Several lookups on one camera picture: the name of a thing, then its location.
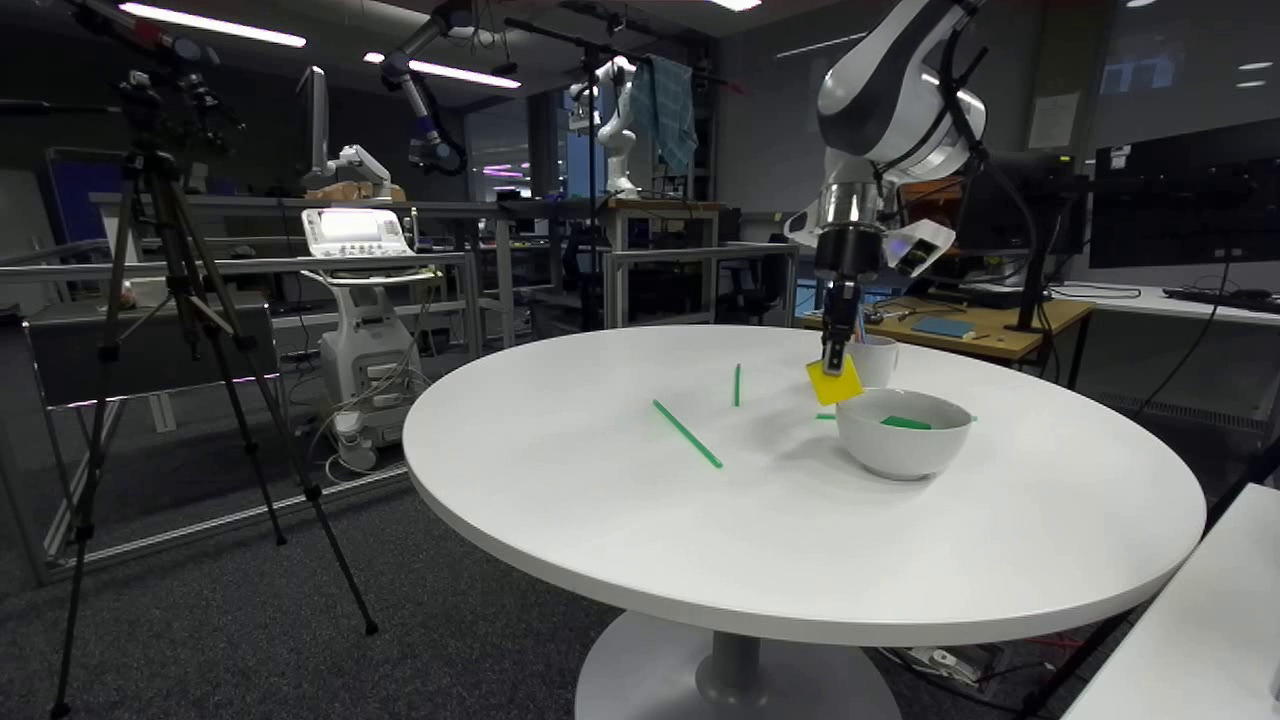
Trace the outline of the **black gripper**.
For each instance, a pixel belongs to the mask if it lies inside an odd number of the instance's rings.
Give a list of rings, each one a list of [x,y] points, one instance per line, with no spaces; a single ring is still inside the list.
[[[815,276],[822,287],[822,332],[821,332],[821,363],[844,369],[854,317],[862,299],[862,286],[886,271],[883,232],[867,226],[833,226],[815,241]]]

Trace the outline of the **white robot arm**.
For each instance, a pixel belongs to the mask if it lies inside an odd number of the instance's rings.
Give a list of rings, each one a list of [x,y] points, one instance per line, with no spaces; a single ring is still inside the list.
[[[951,243],[941,221],[903,221],[893,192],[947,181],[975,153],[984,102],[965,90],[957,49],[984,0],[897,0],[815,92],[822,145],[821,195],[785,221],[785,235],[815,251],[822,327],[812,371],[836,382],[861,327],[861,280],[886,267],[915,280]]]

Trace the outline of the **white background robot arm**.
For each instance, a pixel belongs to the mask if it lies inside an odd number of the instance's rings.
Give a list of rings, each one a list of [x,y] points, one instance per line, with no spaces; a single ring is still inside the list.
[[[610,202],[637,202],[640,188],[630,181],[630,92],[637,92],[637,63],[628,57],[610,57],[595,68],[598,86],[616,90],[610,117],[598,126],[595,142],[602,150],[602,183]]]

